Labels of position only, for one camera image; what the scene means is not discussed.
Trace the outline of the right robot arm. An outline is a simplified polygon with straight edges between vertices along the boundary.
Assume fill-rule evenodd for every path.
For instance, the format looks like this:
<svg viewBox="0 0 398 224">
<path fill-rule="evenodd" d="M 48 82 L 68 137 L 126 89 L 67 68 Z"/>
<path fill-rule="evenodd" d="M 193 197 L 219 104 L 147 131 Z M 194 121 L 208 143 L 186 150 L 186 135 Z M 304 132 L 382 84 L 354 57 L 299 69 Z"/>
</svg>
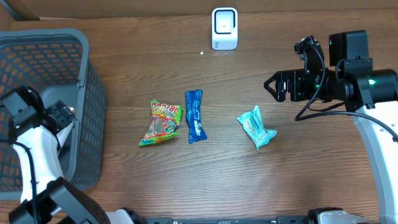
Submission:
<svg viewBox="0 0 398 224">
<path fill-rule="evenodd" d="M 278 102 L 306 101 L 295 117 L 350 116 L 365 145 L 379 200 L 380 223 L 397 223 L 397 72 L 374 70 L 368 34 L 331 34 L 330 65 L 319 41 L 310 35 L 294 44 L 303 68 L 283 70 L 264 82 Z"/>
</svg>

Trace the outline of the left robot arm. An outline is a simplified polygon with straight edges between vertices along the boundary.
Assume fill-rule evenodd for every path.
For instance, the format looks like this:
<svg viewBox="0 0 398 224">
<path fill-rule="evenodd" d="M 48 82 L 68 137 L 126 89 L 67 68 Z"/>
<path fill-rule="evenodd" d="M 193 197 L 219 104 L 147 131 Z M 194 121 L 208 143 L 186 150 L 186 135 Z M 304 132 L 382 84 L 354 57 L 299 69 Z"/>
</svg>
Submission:
<svg viewBox="0 0 398 224">
<path fill-rule="evenodd" d="M 20 86 L 1 98 L 11 114 L 4 143 L 17 152 L 21 165 L 21 204 L 9 213 L 10 223 L 48 223 L 63 211 L 62 223 L 133 223 L 125 209 L 105 212 L 98 203 L 67 181 L 58 150 L 70 134 L 75 115 L 61 101 L 44 107 L 40 95 Z"/>
</svg>

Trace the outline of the blue cookie packet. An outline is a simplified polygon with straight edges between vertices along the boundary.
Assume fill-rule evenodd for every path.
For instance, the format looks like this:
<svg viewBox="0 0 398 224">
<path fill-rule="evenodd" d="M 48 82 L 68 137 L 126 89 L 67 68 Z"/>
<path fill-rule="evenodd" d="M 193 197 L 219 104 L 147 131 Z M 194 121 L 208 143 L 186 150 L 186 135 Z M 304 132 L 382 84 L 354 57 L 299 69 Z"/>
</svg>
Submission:
<svg viewBox="0 0 398 224">
<path fill-rule="evenodd" d="M 201 124 L 201 99 L 202 90 L 192 90 L 185 92 L 186 99 L 186 121 L 189 128 L 188 142 L 193 144 L 198 141 L 206 140 L 207 135 Z"/>
</svg>

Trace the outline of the green gummy candy bag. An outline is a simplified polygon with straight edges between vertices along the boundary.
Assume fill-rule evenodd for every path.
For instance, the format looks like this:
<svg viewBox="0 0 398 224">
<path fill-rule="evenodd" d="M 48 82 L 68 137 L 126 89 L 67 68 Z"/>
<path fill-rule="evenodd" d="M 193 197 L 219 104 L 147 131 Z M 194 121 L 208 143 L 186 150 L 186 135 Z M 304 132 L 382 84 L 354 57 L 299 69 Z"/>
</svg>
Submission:
<svg viewBox="0 0 398 224">
<path fill-rule="evenodd" d="M 150 101 L 150 126 L 139 146 L 157 144 L 178 135 L 177 129 L 183 115 L 181 105 L 170 105 L 155 99 Z"/>
</svg>

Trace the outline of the white tube with gold cap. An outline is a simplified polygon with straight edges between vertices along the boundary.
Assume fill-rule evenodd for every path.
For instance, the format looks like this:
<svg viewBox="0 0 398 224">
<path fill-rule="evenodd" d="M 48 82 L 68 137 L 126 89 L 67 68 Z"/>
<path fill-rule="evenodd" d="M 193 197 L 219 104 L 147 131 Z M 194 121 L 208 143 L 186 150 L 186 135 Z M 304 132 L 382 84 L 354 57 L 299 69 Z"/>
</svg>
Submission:
<svg viewBox="0 0 398 224">
<path fill-rule="evenodd" d="M 73 114 L 76 114 L 75 108 L 73 108 L 73 107 L 71 107 L 71 106 L 68 106 L 68 109 L 69 109 Z"/>
</svg>

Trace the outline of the mint green wipes packet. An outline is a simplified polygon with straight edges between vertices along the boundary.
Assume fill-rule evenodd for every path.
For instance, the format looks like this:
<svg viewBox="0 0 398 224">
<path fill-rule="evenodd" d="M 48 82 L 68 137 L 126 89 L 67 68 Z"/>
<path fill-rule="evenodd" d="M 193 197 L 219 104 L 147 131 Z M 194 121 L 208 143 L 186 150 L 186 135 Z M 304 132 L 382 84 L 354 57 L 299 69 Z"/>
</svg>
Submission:
<svg viewBox="0 0 398 224">
<path fill-rule="evenodd" d="M 258 151 L 262 146 L 265 146 L 277 134 L 276 130 L 266 129 L 262 122 L 261 111 L 258 105 L 252 111 L 247 111 L 241 116 L 237 117 L 243 129 L 252 139 Z"/>
</svg>

